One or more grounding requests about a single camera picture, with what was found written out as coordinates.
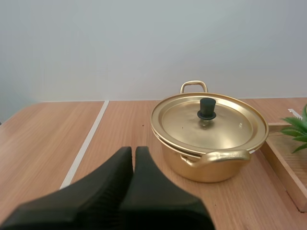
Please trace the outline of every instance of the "wooden surface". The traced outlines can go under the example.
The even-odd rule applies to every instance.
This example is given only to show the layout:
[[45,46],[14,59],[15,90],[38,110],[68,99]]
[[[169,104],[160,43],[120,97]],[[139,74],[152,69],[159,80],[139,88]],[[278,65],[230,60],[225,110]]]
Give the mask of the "wooden surface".
[[35,104],[0,126],[0,222],[59,189],[102,105]]
[[293,141],[290,136],[270,131],[261,151],[297,208],[307,212],[307,149],[292,154],[300,145],[301,142]]
[[[269,122],[291,116],[306,99],[246,99]],[[150,114],[157,102],[110,102],[77,170],[74,181],[104,163],[121,146],[148,146],[159,169],[175,184],[200,197],[217,230],[306,229],[307,214],[300,213],[260,151],[238,176],[216,184],[193,182],[166,165],[160,142],[151,131]]]

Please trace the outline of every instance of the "white stripe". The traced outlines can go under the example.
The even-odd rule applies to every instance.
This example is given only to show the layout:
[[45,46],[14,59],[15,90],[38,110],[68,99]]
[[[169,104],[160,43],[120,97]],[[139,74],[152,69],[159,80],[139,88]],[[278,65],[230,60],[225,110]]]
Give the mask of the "white stripe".
[[79,167],[79,165],[81,163],[81,160],[82,160],[82,158],[83,158],[83,156],[84,156],[84,154],[85,154],[85,152],[87,150],[87,147],[89,146],[89,144],[90,144],[90,142],[91,142],[91,140],[92,140],[92,138],[93,138],[93,136],[94,136],[94,134],[95,134],[95,132],[96,132],[96,130],[98,128],[98,125],[99,125],[99,123],[100,123],[100,121],[102,119],[102,116],[104,115],[104,113],[106,111],[106,108],[107,108],[108,104],[109,104],[109,101],[105,101],[103,106],[101,107],[101,110],[100,110],[99,114],[97,115],[97,118],[94,121],[91,130],[87,134],[87,137],[84,140],[84,143],[81,146],[81,148],[80,148],[80,150],[79,150],[75,160],[73,161],[73,163],[71,165],[71,168],[69,169],[69,171],[68,171],[68,173],[67,173],[67,175],[66,175],[66,177],[65,177],[65,179],[64,179],[64,181],[63,181],[63,183],[62,183],[62,185],[60,187],[60,189],[65,188],[65,187],[67,187],[68,185],[71,184],[71,181],[72,181],[72,179],[73,179],[73,177],[74,177],[74,175],[75,175],[75,173],[76,173],[76,171],[77,171],[77,169],[78,169],[78,167]]
[[300,114],[298,114],[294,109],[288,109],[290,113],[293,113],[293,115],[299,119],[303,119]]

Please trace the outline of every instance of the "pot handle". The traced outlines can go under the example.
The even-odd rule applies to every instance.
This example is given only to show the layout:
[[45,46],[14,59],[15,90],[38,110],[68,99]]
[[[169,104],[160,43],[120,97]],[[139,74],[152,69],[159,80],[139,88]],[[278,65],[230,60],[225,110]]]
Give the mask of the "pot handle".
[[180,157],[193,168],[199,168],[210,163],[224,161],[241,161],[242,163],[247,163],[250,160],[250,153],[247,150],[214,151],[202,155],[198,161],[191,161],[183,155],[180,155]]
[[181,86],[181,89],[180,89],[180,93],[184,93],[184,88],[187,85],[200,85],[204,92],[208,92],[208,88],[207,88],[207,86],[204,82],[202,82],[200,80],[190,80],[190,81],[187,81],[186,83],[183,83],[183,85]]

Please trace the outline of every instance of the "lid handle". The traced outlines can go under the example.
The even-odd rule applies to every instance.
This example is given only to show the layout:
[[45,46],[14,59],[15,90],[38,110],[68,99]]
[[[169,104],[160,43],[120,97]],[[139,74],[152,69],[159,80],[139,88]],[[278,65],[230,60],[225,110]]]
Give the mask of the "lid handle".
[[183,85],[181,86],[181,89],[180,89],[180,93],[184,93],[184,88],[187,85],[200,85],[204,92],[208,92],[208,88],[207,88],[205,83],[203,83],[200,80],[190,80],[190,81],[187,81],[186,83],[183,83]]
[[197,112],[197,116],[202,120],[212,120],[216,117],[214,112],[216,100],[213,98],[202,98],[200,101],[201,109]]

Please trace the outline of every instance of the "wooden table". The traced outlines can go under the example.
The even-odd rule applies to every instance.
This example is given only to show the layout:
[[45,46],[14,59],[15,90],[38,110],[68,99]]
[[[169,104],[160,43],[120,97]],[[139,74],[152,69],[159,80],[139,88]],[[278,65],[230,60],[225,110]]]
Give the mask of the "wooden table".
[[[268,122],[302,112],[307,98],[244,99]],[[0,222],[21,202],[58,190],[104,102],[40,103],[0,126]],[[200,197],[217,230],[307,228],[300,213],[260,151],[236,177],[215,184],[175,174],[163,160],[151,131],[157,101],[109,102],[74,175],[81,179],[122,146],[148,146],[159,169],[175,184]]]

